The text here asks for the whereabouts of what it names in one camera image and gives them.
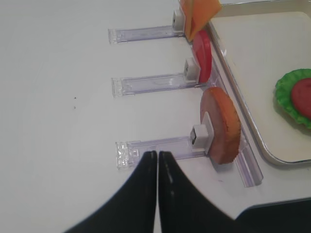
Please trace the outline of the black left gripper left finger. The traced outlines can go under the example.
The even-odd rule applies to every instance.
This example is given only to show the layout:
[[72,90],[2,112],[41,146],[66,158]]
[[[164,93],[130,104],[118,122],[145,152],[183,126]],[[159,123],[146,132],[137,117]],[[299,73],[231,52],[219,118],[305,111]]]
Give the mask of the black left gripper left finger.
[[68,233],[152,233],[157,191],[157,153],[143,154],[114,196]]

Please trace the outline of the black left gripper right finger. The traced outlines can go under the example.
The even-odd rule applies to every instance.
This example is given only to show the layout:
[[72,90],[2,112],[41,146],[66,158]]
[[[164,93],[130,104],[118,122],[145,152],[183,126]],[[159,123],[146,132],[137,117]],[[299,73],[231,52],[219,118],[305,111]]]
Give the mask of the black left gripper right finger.
[[173,155],[159,153],[158,202],[163,233],[234,233],[235,221],[209,202]]

